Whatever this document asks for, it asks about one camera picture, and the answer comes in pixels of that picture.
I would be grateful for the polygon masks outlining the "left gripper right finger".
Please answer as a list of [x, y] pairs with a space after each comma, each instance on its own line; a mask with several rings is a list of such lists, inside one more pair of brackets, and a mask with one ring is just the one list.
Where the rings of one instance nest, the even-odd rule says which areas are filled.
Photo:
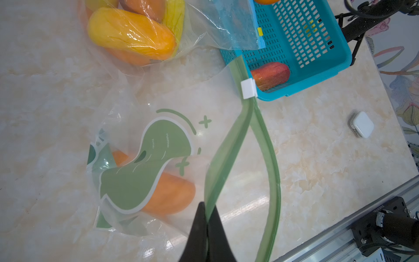
[[208, 262], [237, 262], [228, 243], [217, 207], [207, 224]]

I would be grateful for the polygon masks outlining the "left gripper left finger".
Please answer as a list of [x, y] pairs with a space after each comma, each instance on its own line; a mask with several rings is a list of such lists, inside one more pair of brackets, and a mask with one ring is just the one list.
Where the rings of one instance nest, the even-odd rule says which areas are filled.
[[200, 202], [187, 243], [179, 262], [205, 262], [207, 260], [207, 220], [205, 203]]

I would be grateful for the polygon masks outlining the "clear green-zip bag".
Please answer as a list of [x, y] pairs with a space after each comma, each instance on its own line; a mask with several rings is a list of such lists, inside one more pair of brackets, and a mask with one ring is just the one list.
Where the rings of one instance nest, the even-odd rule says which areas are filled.
[[[153, 87], [137, 99], [130, 86], [111, 89], [100, 107], [98, 131], [89, 147], [87, 174], [99, 202], [96, 226], [127, 235], [156, 234], [165, 223], [187, 234], [200, 202], [207, 224], [217, 207], [246, 195], [245, 175], [254, 174], [268, 201], [263, 232], [256, 237], [256, 260], [267, 262], [273, 250], [280, 217], [280, 174], [273, 145], [257, 98], [243, 99], [241, 81], [252, 78], [242, 57], [219, 74], [181, 89]], [[156, 216], [139, 211], [124, 215], [99, 194], [102, 172], [122, 167], [147, 150], [172, 160], [165, 171], [195, 184], [195, 197], [183, 211]]]

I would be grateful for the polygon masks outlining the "white zipper slider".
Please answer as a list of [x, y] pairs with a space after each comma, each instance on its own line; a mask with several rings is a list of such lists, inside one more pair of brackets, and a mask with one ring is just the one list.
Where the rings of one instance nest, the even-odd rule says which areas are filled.
[[241, 81], [241, 90], [242, 90], [243, 99], [257, 98], [258, 97], [257, 89], [258, 88], [256, 86], [256, 82], [253, 78], [249, 78], [249, 79]]

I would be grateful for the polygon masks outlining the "red mango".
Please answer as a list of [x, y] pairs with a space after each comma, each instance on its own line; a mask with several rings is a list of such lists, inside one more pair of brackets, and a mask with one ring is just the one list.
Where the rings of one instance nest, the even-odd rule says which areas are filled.
[[271, 62], [251, 71], [257, 87], [267, 91], [286, 83], [290, 78], [290, 69], [286, 64]]

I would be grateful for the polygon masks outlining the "clear blue-zip bag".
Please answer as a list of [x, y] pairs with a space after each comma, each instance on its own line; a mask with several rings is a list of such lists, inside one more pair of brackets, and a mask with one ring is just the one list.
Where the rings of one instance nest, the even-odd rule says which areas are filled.
[[265, 47], [254, 1], [77, 1], [89, 51], [111, 75], [141, 76], [198, 46]]

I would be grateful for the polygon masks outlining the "teal plastic basket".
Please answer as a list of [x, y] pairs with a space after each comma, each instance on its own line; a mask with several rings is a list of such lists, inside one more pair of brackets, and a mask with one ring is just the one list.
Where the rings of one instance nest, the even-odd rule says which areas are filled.
[[291, 96], [347, 69], [352, 54], [327, 1], [279, 1], [260, 5], [251, 1], [256, 30], [264, 45], [259, 50], [221, 50], [225, 63], [242, 57], [248, 72], [280, 62], [290, 69], [289, 80], [258, 98], [273, 101]]

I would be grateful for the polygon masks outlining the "yellow-green mango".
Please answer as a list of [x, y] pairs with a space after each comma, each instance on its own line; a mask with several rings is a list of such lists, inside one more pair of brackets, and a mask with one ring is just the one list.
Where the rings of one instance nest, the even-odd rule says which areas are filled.
[[179, 45], [183, 33], [184, 16], [184, 0], [166, 1], [165, 14], [162, 23], [172, 31], [176, 38], [177, 45]]

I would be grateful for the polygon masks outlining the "large orange mango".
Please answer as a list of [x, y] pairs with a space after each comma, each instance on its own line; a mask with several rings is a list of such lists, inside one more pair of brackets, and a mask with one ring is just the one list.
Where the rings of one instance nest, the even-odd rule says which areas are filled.
[[124, 10], [161, 22], [165, 14], [165, 0], [120, 0]]

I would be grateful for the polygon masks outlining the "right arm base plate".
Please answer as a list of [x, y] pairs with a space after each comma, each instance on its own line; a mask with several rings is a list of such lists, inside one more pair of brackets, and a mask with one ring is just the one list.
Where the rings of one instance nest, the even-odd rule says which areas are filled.
[[380, 248], [397, 254], [419, 254], [419, 221], [410, 217], [400, 196], [357, 220], [351, 230], [358, 249], [366, 257]]

